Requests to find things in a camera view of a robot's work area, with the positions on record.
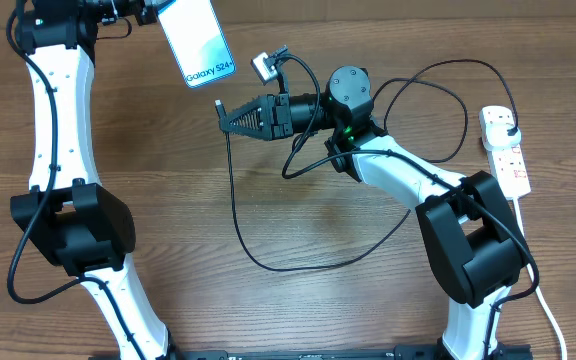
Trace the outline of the blue-screen smartphone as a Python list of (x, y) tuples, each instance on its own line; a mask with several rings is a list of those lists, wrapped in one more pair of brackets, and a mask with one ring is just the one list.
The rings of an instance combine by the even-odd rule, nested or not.
[(236, 72), (210, 0), (163, 1), (156, 13), (188, 87), (202, 87)]

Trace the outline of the white charger plug adapter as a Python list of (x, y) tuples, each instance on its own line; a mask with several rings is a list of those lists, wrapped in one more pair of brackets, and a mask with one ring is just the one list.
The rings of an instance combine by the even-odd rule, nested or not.
[(522, 141), (522, 133), (517, 130), (509, 134), (512, 127), (505, 123), (484, 122), (482, 127), (482, 142), (487, 151), (501, 151), (517, 146)]

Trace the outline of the white power strip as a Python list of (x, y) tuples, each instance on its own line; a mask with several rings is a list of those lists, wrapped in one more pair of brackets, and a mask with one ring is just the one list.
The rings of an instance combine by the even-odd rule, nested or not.
[[(514, 129), (513, 112), (504, 106), (485, 106), (479, 112), (482, 131), (483, 123), (505, 123)], [(521, 146), (517, 145), (501, 151), (487, 151), (487, 157), (492, 175), (507, 200), (519, 199), (531, 192), (526, 164)]]

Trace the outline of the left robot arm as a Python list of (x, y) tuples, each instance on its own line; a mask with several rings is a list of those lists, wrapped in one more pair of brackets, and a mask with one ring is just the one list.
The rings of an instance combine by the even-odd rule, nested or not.
[[(38, 304), (76, 286), (95, 301), (120, 359), (178, 359), (170, 330), (152, 308), (134, 264), (128, 206), (101, 183), (93, 153), (91, 90), (102, 25), (134, 17), (156, 22), (153, 1), (18, 1), (6, 24), (12, 50), (32, 81), (35, 150), (28, 191), (10, 200), (23, 234), (6, 286), (20, 304)], [(29, 298), (15, 288), (24, 248), (33, 244), (70, 280)]]

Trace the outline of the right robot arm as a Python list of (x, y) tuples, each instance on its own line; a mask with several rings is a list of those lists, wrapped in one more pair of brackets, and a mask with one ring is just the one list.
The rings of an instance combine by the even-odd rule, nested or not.
[(434, 344), (397, 345), (396, 359), (530, 359), (528, 345), (496, 336), (512, 286), (533, 262), (526, 240), (497, 180), (443, 170), (408, 152), (372, 115), (374, 98), (365, 69), (336, 69), (314, 94), (259, 96), (232, 111), (215, 104), (226, 135), (265, 141), (329, 130), (326, 162), (355, 181), (390, 194), (416, 214), (430, 268), (449, 298), (447, 325)]

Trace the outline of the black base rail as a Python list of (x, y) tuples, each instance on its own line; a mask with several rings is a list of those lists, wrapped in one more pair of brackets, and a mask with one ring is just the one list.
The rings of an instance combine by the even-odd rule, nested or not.
[(272, 351), (228, 353), (225, 350), (180, 351), (171, 359), (182, 360), (434, 360), (449, 359), (440, 345), (397, 345), (390, 349)]

